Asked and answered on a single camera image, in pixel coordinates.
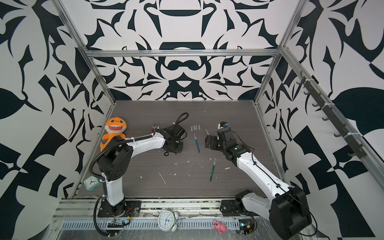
orange plush toy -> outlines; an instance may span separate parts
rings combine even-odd
[[[105,144],[103,144],[102,142],[100,143],[100,150],[103,151],[104,148],[108,145],[109,141],[114,136],[120,136],[122,138],[125,138],[125,135],[123,134],[125,129],[127,129],[127,123],[123,119],[111,118],[110,120],[108,120],[105,124],[105,130],[108,133],[103,136],[103,140],[108,139],[108,141]]]

black and white patterned wall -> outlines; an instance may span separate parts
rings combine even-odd
[[[310,0],[288,47],[384,156],[383,1]],[[279,161],[307,194],[321,240],[383,239],[384,192],[282,59],[260,107]]]
[[[50,1],[0,1],[0,239],[44,230],[110,102]]]
[[[271,56],[97,58],[119,100],[254,99]]]
[[[66,0],[90,50],[277,48],[298,0]],[[253,99],[269,57],[98,58],[116,99]]]

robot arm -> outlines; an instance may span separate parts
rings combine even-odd
[[[305,193],[281,181],[242,143],[237,143],[226,122],[218,126],[217,137],[208,135],[205,147],[219,150],[227,160],[243,170],[265,193],[267,199],[250,190],[236,195],[240,212],[254,212],[271,222],[282,239],[289,239],[312,223]]]
[[[104,195],[109,205],[108,211],[114,216],[119,216],[125,210],[125,199],[122,192],[122,176],[127,171],[129,162],[132,157],[152,150],[163,148],[167,156],[170,152],[175,154],[181,153],[183,148],[182,136],[185,130],[178,124],[174,124],[169,129],[159,129],[154,134],[139,137],[136,141],[132,138],[131,142],[126,141],[120,136],[113,137],[108,146],[116,144],[115,148],[106,151],[97,161],[101,175],[104,177],[103,182]]]

dark wood floor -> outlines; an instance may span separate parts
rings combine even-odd
[[[188,136],[183,140],[181,154],[163,156],[163,149],[155,149],[131,159],[123,176],[123,192],[126,197],[234,197],[250,189],[264,196],[252,179],[226,160],[219,151],[204,148],[205,129],[216,134],[221,121],[228,122],[247,145],[255,148],[254,154],[271,172],[276,174],[256,111],[251,102],[237,101],[118,101],[113,117],[127,121],[127,137],[151,132],[154,123],[160,127],[172,125],[178,116],[188,112],[189,118],[180,123]],[[192,125],[200,125],[200,131],[190,131]],[[200,151],[197,151],[193,133]],[[209,181],[214,158],[217,158],[214,177]],[[81,186],[78,197],[101,195],[102,186],[87,191]]]

perforated metal strip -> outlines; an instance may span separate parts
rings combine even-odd
[[[107,223],[112,220],[98,220],[100,229],[106,229]],[[186,229],[212,229],[214,219],[181,219],[178,220],[179,230]],[[239,230],[238,219],[218,219],[224,223],[228,230]],[[94,230],[92,220],[65,220],[62,230]],[[126,230],[158,230],[157,219],[134,219],[126,226]]]

